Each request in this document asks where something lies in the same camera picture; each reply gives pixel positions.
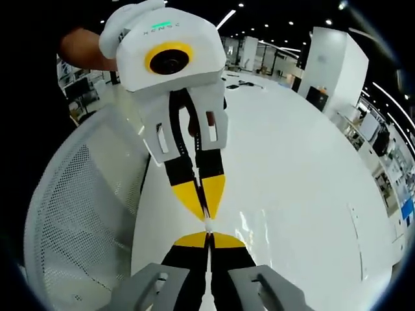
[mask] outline person's arm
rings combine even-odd
[[[59,55],[65,62],[78,68],[117,70],[116,61],[102,55],[99,35],[83,28],[73,29],[60,40]]]

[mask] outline black ceiling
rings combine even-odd
[[[112,2],[111,6],[119,6],[126,2]],[[344,10],[339,10],[339,0],[168,0],[167,6],[198,15],[214,25],[232,9],[234,14],[219,30],[221,36],[234,36],[242,39],[245,35],[270,41],[276,45],[302,49],[303,42],[309,44],[309,32],[313,27],[331,27],[347,31],[369,57],[369,69],[365,86],[371,94],[369,100],[375,100],[381,112],[390,112],[403,128],[410,128],[409,121],[402,112],[377,90],[372,82],[378,83],[390,93],[406,111],[414,105],[413,98],[406,100],[405,93],[414,94],[414,49],[413,37],[415,26],[411,14],[411,1],[364,1],[349,0]],[[327,26],[326,19],[333,24]],[[375,41],[349,31],[354,28],[378,39]],[[407,89],[400,91],[397,84],[397,70],[403,69]]]

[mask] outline green indicator light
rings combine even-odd
[[[151,26],[151,28],[157,28],[157,27],[168,26],[168,25],[171,25],[170,21],[165,21],[164,23],[155,24],[155,25]]]

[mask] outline camera lens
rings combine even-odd
[[[189,56],[180,50],[166,50],[151,59],[150,68],[159,75],[178,73],[189,63]]]

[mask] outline white tabletop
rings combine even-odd
[[[214,230],[242,240],[257,265],[299,286],[311,308],[367,310],[388,284],[393,261],[392,232],[375,181],[312,104],[273,81],[238,75],[224,74],[226,83],[241,79],[265,88],[226,90],[226,185]],[[193,150],[190,136],[184,138]],[[200,231],[204,223],[174,196],[164,167],[151,161],[132,274],[160,263],[181,236]],[[210,299],[201,310],[211,310]]]

